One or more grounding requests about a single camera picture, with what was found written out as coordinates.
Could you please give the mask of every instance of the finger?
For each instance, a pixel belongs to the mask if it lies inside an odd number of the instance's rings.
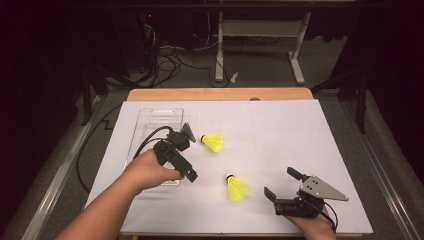
[[[167,175],[170,180],[182,180],[184,178],[183,175],[177,170],[167,170]]]

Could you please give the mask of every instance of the white stand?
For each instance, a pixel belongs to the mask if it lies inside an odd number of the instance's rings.
[[[303,21],[265,21],[265,20],[224,20],[223,13],[219,13],[218,52],[215,70],[215,80],[224,79],[224,52],[222,42],[224,36],[262,36],[262,37],[293,37],[297,38],[294,51],[288,53],[296,82],[304,84],[302,71],[297,57],[303,38],[308,27],[310,12],[305,13]]]

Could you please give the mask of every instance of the white sheet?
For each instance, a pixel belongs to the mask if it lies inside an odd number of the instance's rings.
[[[137,196],[123,234],[299,233],[275,215],[273,203],[263,193],[266,186],[277,198],[296,197],[301,182],[286,173],[287,167],[317,175],[349,197],[348,202],[326,200],[337,212],[338,233],[372,232],[316,100],[125,102],[87,204],[122,172],[142,108],[182,108],[184,122],[190,123],[195,136],[222,133],[224,145],[214,154],[199,141],[191,143],[182,155],[198,178]],[[228,199],[225,176],[229,172],[251,187],[239,202]]]

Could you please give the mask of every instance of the shuttlecock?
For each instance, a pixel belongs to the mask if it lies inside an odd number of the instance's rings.
[[[222,148],[224,143],[224,136],[220,133],[203,135],[200,138],[200,142],[204,143],[212,152],[217,153]]]
[[[249,193],[250,187],[232,174],[227,175],[227,184],[228,196],[233,202],[243,199]]]

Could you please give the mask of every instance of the human hand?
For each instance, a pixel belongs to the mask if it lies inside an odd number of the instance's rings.
[[[159,165],[152,149],[141,153],[125,168],[119,180],[129,184],[134,196],[145,189],[154,188],[168,180],[181,180],[184,176],[177,170]]]
[[[325,207],[323,212],[328,215],[328,211]],[[295,224],[308,240],[336,239],[331,223],[321,214],[318,214],[315,218],[285,217]]]

